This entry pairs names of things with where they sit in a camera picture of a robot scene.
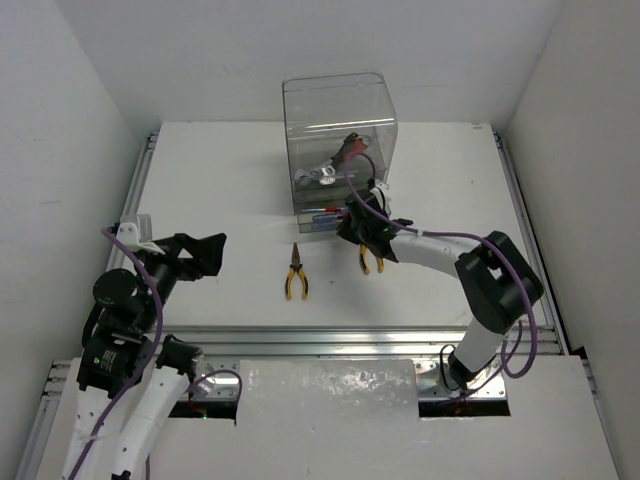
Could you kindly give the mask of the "blue handle screwdriver long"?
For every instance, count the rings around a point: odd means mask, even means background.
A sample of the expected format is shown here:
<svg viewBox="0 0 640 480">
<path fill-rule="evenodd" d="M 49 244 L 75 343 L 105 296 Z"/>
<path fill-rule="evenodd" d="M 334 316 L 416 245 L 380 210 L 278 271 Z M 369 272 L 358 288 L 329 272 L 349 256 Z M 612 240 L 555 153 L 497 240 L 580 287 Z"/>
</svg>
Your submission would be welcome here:
<svg viewBox="0 0 640 480">
<path fill-rule="evenodd" d="M 328 231 L 335 231 L 338 228 L 338 224 L 336 223 L 324 223 L 324 224 L 320 224 L 320 223 L 312 223 L 311 224 L 311 231 L 312 232 L 328 232 Z"/>
</svg>

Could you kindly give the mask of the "red clear screwdriver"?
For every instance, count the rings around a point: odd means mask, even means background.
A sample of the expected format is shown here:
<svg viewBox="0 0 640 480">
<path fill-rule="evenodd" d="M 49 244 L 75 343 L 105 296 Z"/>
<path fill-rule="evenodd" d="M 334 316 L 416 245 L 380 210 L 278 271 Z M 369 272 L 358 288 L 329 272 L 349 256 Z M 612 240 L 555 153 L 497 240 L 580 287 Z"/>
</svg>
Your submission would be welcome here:
<svg viewBox="0 0 640 480">
<path fill-rule="evenodd" d="M 327 206 L 327 207 L 314 207 L 314 208 L 303 208 L 300 211 L 300 214 L 340 214 L 346 211 L 346 207 L 344 206 Z"/>
</svg>

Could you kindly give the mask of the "smoky bottom tray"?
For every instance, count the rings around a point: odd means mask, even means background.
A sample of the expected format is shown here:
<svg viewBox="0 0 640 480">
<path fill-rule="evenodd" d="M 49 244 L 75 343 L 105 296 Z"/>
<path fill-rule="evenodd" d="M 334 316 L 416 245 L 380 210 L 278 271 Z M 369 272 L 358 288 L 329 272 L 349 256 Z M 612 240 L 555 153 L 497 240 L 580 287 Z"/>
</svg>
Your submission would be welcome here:
<svg viewBox="0 0 640 480">
<path fill-rule="evenodd" d="M 303 209 L 298 215 L 301 233 L 317 233 L 335 230 L 347 216 L 345 207 L 322 207 Z"/>
</svg>

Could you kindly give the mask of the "smoky tray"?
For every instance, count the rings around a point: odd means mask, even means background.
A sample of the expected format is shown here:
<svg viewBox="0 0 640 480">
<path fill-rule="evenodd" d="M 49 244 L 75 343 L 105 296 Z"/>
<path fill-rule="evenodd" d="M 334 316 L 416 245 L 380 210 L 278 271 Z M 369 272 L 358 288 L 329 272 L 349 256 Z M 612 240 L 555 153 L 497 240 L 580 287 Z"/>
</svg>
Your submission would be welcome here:
<svg viewBox="0 0 640 480">
<path fill-rule="evenodd" d="M 298 215 L 301 233 L 317 233 L 335 230 L 347 216 L 345 207 L 322 207 L 303 209 Z"/>
<path fill-rule="evenodd" d="M 356 182 L 353 187 L 365 199 L 366 192 L 369 191 L 368 184 L 366 182 Z M 295 214 L 299 214 L 303 208 L 344 206 L 346 199 L 351 194 L 352 190 L 346 182 L 322 186 L 322 188 L 296 191 L 293 195 L 293 209 Z"/>
<path fill-rule="evenodd" d="M 296 203 L 341 200 L 349 185 L 388 175 L 395 135 L 382 127 L 320 129 L 289 135 L 287 154 Z"/>
</svg>

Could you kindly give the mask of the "red handle adjustable wrench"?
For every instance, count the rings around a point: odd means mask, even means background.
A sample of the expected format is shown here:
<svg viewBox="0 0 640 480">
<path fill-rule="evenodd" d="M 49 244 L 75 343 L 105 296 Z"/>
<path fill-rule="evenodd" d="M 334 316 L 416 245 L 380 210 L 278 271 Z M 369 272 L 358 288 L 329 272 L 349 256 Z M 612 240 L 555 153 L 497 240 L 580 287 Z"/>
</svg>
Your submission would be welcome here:
<svg viewBox="0 0 640 480">
<path fill-rule="evenodd" d="M 338 169 L 351 156 L 363 153 L 368 149 L 368 143 L 357 133 L 349 134 L 342 142 L 339 150 L 327 161 L 321 164 L 315 172 L 320 185 L 331 185 L 338 177 Z"/>
</svg>

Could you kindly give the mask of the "black handle adjustable wrench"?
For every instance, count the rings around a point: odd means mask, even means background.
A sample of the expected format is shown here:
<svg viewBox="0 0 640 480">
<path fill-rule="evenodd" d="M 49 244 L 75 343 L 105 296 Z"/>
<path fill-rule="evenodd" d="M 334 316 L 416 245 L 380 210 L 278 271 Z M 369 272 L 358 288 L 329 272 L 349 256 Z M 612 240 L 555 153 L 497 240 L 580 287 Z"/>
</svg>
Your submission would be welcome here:
<svg viewBox="0 0 640 480">
<path fill-rule="evenodd" d="M 349 134 L 342 143 L 340 149 L 328 160 L 317 165 L 311 170 L 298 169 L 294 174 L 294 183 L 301 186 L 308 186 L 317 183 L 321 186 L 328 186 L 335 183 L 337 170 L 344 158 L 356 146 L 359 141 L 357 133 Z"/>
</svg>

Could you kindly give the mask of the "clear acrylic box cover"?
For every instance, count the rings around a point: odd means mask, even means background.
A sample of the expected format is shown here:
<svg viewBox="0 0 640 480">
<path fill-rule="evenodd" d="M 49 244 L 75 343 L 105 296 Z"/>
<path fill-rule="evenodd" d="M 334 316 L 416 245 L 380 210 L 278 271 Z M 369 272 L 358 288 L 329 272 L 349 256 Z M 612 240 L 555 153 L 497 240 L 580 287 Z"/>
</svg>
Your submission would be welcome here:
<svg viewBox="0 0 640 480">
<path fill-rule="evenodd" d="M 282 98 L 299 231 L 333 230 L 350 186 L 387 179 L 398 121 L 385 79 L 376 71 L 293 78 Z"/>
</svg>

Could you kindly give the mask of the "red blue small screwdriver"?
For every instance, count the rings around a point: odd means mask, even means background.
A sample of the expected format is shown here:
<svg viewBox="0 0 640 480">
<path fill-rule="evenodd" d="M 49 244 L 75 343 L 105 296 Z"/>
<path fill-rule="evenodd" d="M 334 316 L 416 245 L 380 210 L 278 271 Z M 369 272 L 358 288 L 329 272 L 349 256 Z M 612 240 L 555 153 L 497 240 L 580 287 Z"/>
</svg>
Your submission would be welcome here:
<svg viewBox="0 0 640 480">
<path fill-rule="evenodd" d="M 312 218 L 312 222 L 313 223 L 320 223 L 320 224 L 324 224 L 324 223 L 337 223 L 342 221 L 345 218 L 345 216 L 343 214 L 320 214 L 320 215 L 315 215 Z"/>
</svg>

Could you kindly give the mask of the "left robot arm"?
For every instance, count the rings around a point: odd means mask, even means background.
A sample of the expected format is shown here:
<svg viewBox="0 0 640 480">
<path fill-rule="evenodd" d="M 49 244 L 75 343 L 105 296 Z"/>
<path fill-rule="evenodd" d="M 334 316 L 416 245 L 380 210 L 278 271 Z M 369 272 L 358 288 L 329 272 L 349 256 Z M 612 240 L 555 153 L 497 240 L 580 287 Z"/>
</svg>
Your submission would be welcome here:
<svg viewBox="0 0 640 480">
<path fill-rule="evenodd" d="M 223 233 L 201 239 L 177 233 L 153 241 L 133 222 L 102 233 L 134 268 L 108 270 L 93 285 L 64 479 L 138 479 L 147 471 L 201 354 L 163 335 L 164 306 L 178 282 L 219 274 L 227 240 Z"/>
</svg>

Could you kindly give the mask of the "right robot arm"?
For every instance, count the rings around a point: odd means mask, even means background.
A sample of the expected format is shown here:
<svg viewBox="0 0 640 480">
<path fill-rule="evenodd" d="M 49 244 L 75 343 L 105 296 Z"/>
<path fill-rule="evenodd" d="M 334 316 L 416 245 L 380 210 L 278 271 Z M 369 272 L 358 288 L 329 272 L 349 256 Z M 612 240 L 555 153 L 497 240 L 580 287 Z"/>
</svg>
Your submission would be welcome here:
<svg viewBox="0 0 640 480">
<path fill-rule="evenodd" d="M 365 247 L 377 258 L 414 264 L 457 279 L 472 314 L 466 333 L 449 354 L 444 380 L 463 390 L 496 355 L 507 362 L 504 343 L 526 316 L 535 326 L 534 304 L 544 293 L 531 266 L 500 231 L 486 237 L 426 232 L 410 220 L 389 217 L 383 195 L 360 190 L 345 200 L 347 214 L 337 228 L 342 239 Z"/>
</svg>

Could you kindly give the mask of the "yellow long-nose pliers left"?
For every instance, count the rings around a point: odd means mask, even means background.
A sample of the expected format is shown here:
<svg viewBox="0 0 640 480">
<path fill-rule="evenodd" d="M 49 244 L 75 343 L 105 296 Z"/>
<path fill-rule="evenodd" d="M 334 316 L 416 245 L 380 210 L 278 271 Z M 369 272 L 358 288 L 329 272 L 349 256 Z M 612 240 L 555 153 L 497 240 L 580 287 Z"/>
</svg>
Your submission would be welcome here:
<svg viewBox="0 0 640 480">
<path fill-rule="evenodd" d="M 298 244 L 294 243 L 292 247 L 291 260 L 289 264 L 289 271 L 285 281 L 285 297 L 287 300 L 293 298 L 292 282 L 295 277 L 300 279 L 302 285 L 301 299 L 306 300 L 309 294 L 309 282 L 304 271 L 304 266 L 301 261 L 301 256 L 298 248 Z"/>
</svg>

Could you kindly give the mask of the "smoky top tray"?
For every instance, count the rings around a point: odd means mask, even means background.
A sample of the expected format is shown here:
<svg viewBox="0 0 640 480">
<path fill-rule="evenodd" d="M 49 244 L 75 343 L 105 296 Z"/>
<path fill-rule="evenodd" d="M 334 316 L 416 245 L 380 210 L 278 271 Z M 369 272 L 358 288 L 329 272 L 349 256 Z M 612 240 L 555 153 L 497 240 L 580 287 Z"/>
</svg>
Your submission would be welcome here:
<svg viewBox="0 0 640 480">
<path fill-rule="evenodd" d="M 320 129 L 289 135 L 287 154 L 296 203 L 341 200 L 349 185 L 388 175 L 395 135 L 382 127 Z"/>
</svg>

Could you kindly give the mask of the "aluminium frame rail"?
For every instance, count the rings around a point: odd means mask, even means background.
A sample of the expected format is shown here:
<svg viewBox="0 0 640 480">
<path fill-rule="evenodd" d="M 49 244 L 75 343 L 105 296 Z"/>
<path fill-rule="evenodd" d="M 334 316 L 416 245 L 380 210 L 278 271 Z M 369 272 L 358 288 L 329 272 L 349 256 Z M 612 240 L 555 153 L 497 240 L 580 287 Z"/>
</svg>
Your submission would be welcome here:
<svg viewBox="0 0 640 480">
<path fill-rule="evenodd" d="M 510 189 L 512 203 L 516 209 L 516 216 L 520 227 L 524 228 L 524 240 L 527 252 L 533 255 L 534 270 L 547 282 L 548 278 L 542 266 L 542 257 L 538 245 L 534 240 L 533 231 L 528 224 L 529 218 L 525 213 L 524 200 L 516 186 L 515 173 L 504 148 L 503 140 L 494 132 L 494 149 L 506 169 L 506 182 Z M 125 204 L 125 213 L 133 212 L 134 207 L 139 207 L 146 188 L 149 172 L 154 166 L 153 157 L 158 145 L 160 132 L 152 132 L 145 140 L 140 158 L 136 164 L 136 170 L 129 189 Z M 510 332 L 507 354 L 509 349 L 514 349 L 515 358 L 522 357 L 523 362 L 528 358 L 531 350 L 535 350 L 539 358 L 542 356 L 574 356 L 580 358 L 585 369 L 585 375 L 590 385 L 594 398 L 597 397 L 597 387 L 591 372 L 589 361 L 583 350 L 571 351 L 565 342 L 565 334 L 561 321 L 557 314 L 557 308 L 545 294 L 542 300 L 542 314 L 536 322 L 536 343 L 532 342 L 532 334 L 529 326 L 523 326 L 520 341 L 517 342 L 517 322 Z M 437 385 L 436 374 L 439 368 L 436 363 L 439 351 L 446 344 L 456 344 L 463 336 L 465 326 L 462 323 L 435 325 L 421 323 L 420 325 L 333 325 L 312 324 L 310 322 L 301 325 L 214 325 L 214 324 L 178 324 L 165 323 L 163 336 L 178 334 L 182 339 L 199 345 L 208 359 L 225 361 L 237 361 L 229 364 L 228 369 L 239 371 L 239 361 L 249 358 L 316 358 L 316 359 L 347 359 L 366 360 L 383 358 L 410 358 L 414 361 L 416 373 L 418 406 L 420 413 L 435 411 L 432 406 L 439 401 L 446 402 L 447 394 L 438 393 L 442 390 Z M 224 369 L 224 362 L 217 364 L 217 369 Z M 47 381 L 45 383 L 36 420 L 31 432 L 29 442 L 40 445 L 49 438 L 54 422 L 55 413 L 63 394 L 63 384 L 69 375 L 71 361 L 55 360 L 52 362 Z M 507 393 L 504 387 L 504 371 L 500 370 L 499 355 L 493 363 L 487 367 L 476 380 L 470 383 L 472 389 L 479 389 L 471 395 L 463 404 L 470 412 L 467 416 L 479 416 L 484 413 L 506 412 Z M 237 380 L 226 375 L 220 380 L 221 385 L 213 389 L 214 397 L 203 400 L 204 404 L 212 407 L 212 412 L 218 415 L 230 413 L 232 406 L 237 405 Z"/>
</svg>

